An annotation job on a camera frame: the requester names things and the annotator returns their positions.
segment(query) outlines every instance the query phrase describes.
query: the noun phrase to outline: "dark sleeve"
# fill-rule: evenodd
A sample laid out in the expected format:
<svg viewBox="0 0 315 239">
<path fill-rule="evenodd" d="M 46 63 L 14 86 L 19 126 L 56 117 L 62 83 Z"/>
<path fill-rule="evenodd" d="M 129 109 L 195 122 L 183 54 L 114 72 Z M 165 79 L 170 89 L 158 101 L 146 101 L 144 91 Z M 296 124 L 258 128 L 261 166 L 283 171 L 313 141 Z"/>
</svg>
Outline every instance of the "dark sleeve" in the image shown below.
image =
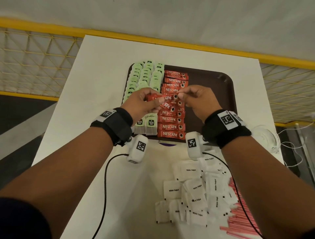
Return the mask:
<svg viewBox="0 0 315 239">
<path fill-rule="evenodd" d="M 0 238 L 51 239 L 46 218 L 31 204 L 0 198 Z"/>
<path fill-rule="evenodd" d="M 313 239 L 315 238 L 315 229 L 305 233 L 301 239 Z"/>
</svg>

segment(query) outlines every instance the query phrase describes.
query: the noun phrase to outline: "white table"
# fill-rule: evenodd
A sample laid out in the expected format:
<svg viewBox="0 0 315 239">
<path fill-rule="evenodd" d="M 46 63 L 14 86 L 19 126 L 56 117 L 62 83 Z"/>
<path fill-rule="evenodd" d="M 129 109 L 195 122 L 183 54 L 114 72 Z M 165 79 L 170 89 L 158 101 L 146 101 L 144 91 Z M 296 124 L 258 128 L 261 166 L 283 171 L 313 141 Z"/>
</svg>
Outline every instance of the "white table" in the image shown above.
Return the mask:
<svg viewBox="0 0 315 239">
<path fill-rule="evenodd" d="M 238 114 L 249 129 L 266 125 L 276 132 L 258 60 L 86 36 L 34 164 L 86 130 L 99 113 L 120 106 L 129 66 L 145 59 L 226 73 L 234 83 Z M 123 151 L 125 148 L 118 146 L 110 157 Z M 188 155 L 183 144 L 166 147 L 155 140 L 150 140 L 147 155 L 138 165 L 123 157 L 111 162 L 106 214 L 97 238 L 232 238 L 217 225 L 156 224 L 154 203 L 163 199 L 163 181 L 173 178 L 170 165 L 188 159 Z M 280 152 L 275 156 L 283 162 Z M 93 236 L 103 211 L 104 170 L 105 166 L 80 201 L 62 238 Z"/>
</svg>

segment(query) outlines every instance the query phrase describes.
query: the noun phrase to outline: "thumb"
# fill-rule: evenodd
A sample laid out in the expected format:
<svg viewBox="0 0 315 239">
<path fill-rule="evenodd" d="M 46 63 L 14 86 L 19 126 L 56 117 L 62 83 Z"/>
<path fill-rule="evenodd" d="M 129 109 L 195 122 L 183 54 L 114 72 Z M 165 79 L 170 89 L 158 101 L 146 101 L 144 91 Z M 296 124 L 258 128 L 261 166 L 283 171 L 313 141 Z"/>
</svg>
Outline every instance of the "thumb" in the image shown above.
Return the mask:
<svg viewBox="0 0 315 239">
<path fill-rule="evenodd" d="M 164 97 L 156 98 L 155 100 L 148 101 L 146 104 L 146 110 L 154 109 L 160 106 L 165 101 Z"/>
<path fill-rule="evenodd" d="M 191 97 L 190 95 L 187 95 L 183 92 L 178 93 L 178 98 L 184 101 L 184 103 L 187 103 L 190 106 L 193 106 L 195 102 L 195 98 Z"/>
</svg>

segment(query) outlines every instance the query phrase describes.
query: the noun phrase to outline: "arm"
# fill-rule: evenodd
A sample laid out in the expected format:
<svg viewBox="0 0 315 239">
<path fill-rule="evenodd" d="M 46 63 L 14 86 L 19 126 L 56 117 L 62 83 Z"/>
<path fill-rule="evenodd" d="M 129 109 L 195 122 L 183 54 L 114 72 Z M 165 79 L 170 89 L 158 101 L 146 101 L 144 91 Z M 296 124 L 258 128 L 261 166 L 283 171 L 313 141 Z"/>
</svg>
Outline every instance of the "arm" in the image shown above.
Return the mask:
<svg viewBox="0 0 315 239">
<path fill-rule="evenodd" d="M 210 88 L 192 85 L 178 94 L 204 122 L 221 109 Z M 315 191 L 251 136 L 222 148 L 238 188 L 266 238 L 300 238 L 315 228 Z"/>
<path fill-rule="evenodd" d="M 157 113 L 164 102 L 164 98 L 143 101 L 149 93 L 157 92 L 143 88 L 121 106 L 133 124 L 147 113 Z M 53 238 L 59 238 L 112 149 L 107 132 L 90 127 L 15 178 L 0 191 L 0 197 L 19 199 L 36 207 L 47 219 Z"/>
</svg>

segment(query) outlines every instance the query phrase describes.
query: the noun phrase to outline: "fingernail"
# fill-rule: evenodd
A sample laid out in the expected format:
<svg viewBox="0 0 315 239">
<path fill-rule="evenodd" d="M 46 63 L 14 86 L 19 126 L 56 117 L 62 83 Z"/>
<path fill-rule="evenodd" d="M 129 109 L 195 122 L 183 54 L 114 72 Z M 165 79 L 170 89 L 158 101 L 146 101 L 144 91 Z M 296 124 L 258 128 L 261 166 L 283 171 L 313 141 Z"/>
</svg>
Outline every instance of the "fingernail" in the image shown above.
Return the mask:
<svg viewBox="0 0 315 239">
<path fill-rule="evenodd" d="M 182 92 L 178 93 L 178 98 L 180 98 L 182 100 L 183 97 L 184 97 L 184 93 L 182 93 Z"/>
<path fill-rule="evenodd" d="M 158 99 L 158 101 L 159 101 L 160 103 L 163 103 L 163 102 L 165 101 L 165 99 L 164 99 L 164 97 L 160 97 L 160 98 Z"/>
</svg>

